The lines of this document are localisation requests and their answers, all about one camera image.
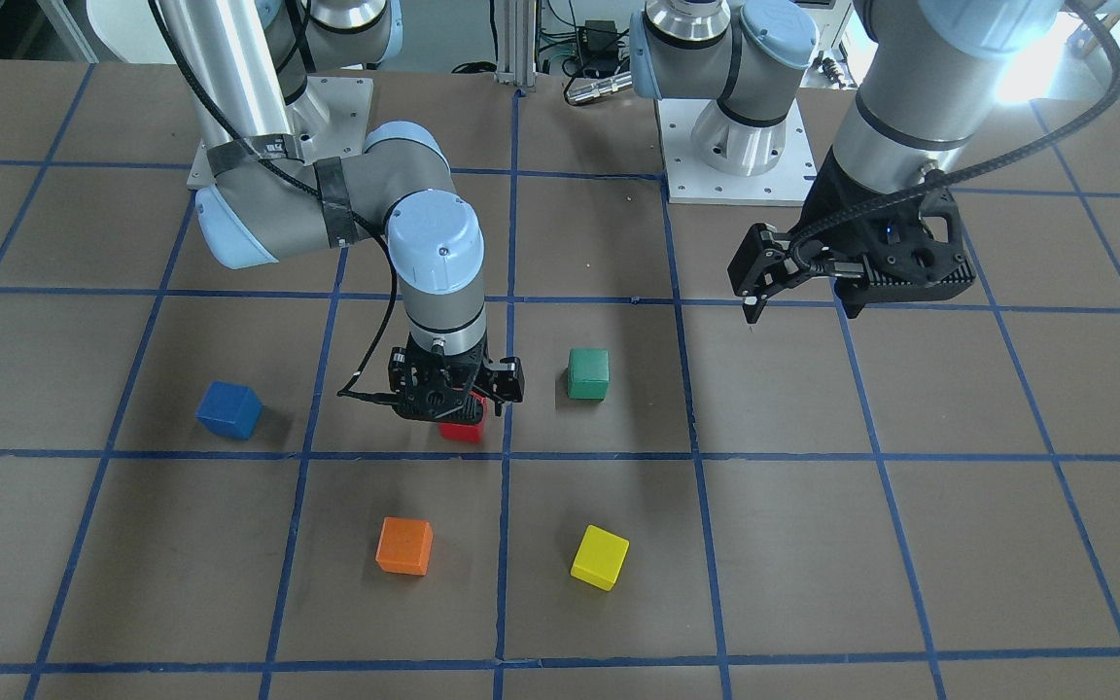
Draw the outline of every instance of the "orange cube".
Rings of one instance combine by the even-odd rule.
[[[374,561],[393,575],[426,576],[431,562],[431,523],[410,519],[383,519],[379,534],[379,552]]]

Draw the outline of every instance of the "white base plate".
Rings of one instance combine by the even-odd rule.
[[[800,207],[814,181],[806,129],[797,102],[785,116],[785,147],[777,167],[755,177],[724,174],[704,164],[689,132],[707,106],[706,100],[660,100],[660,141],[668,172],[668,200],[679,204],[746,204]]]
[[[370,99],[374,94],[374,81],[368,77],[311,77],[307,90],[314,90],[326,103],[330,121],[323,131],[311,133],[307,141],[301,141],[301,156],[306,159],[306,165],[333,156],[361,153],[361,147],[365,144],[365,125],[370,122]],[[205,159],[203,142],[196,147],[193,169],[188,174],[188,188],[200,189],[208,185],[214,185],[214,176]]]

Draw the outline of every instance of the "blue cube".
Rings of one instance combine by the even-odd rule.
[[[205,390],[196,420],[224,438],[249,439],[262,416],[262,402],[249,386],[215,381]]]

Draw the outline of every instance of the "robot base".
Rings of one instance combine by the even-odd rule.
[[[698,157],[689,133],[707,106],[706,100],[660,100],[657,103],[670,203],[800,207],[806,199],[814,181],[814,160],[796,102],[785,116],[786,137],[781,159],[769,171],[755,177],[717,171]]]
[[[310,76],[308,80],[306,96],[288,106],[293,133],[301,139],[306,165],[361,153],[365,144],[365,125],[370,122],[374,81],[335,76]],[[188,188],[200,189],[208,185],[214,185],[214,176],[205,159],[205,143],[200,143],[188,174]]]

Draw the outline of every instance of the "yellow cube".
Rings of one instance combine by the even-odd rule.
[[[622,566],[628,550],[631,541],[625,538],[609,533],[606,529],[586,526],[586,534],[578,547],[578,557],[573,559],[569,573],[595,588],[610,590],[616,586],[616,578],[622,576]]]

